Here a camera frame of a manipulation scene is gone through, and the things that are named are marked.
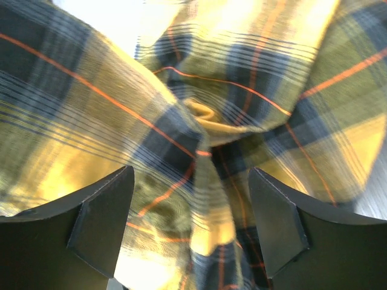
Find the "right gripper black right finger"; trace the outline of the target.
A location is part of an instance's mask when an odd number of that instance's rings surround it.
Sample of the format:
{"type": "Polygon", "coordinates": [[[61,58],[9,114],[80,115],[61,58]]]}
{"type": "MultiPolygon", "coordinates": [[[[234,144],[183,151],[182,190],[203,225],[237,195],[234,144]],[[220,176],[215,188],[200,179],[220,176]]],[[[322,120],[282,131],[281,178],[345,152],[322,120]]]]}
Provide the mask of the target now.
{"type": "Polygon", "coordinates": [[[249,190],[274,289],[385,289],[386,221],[301,193],[260,169],[249,190]]]}

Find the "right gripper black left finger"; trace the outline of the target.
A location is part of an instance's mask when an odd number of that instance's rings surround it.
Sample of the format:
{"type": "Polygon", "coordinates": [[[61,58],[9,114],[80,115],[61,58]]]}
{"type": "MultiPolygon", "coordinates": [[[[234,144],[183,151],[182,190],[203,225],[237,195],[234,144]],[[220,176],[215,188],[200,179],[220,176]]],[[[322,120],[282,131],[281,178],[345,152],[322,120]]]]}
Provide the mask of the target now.
{"type": "Polygon", "coordinates": [[[2,289],[106,289],[134,189],[130,166],[47,204],[1,218],[2,289]]]}

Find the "yellow plaid long sleeve shirt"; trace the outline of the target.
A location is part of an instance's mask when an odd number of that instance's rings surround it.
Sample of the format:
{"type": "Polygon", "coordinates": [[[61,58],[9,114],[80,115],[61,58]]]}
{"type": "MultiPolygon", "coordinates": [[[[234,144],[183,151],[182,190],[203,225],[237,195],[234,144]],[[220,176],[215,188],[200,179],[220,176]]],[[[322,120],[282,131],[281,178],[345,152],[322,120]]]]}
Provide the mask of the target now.
{"type": "Polygon", "coordinates": [[[128,164],[115,278],[272,289],[248,172],[333,206],[386,139],[385,1],[145,1],[134,55],[50,1],[1,2],[1,214],[128,164]]]}

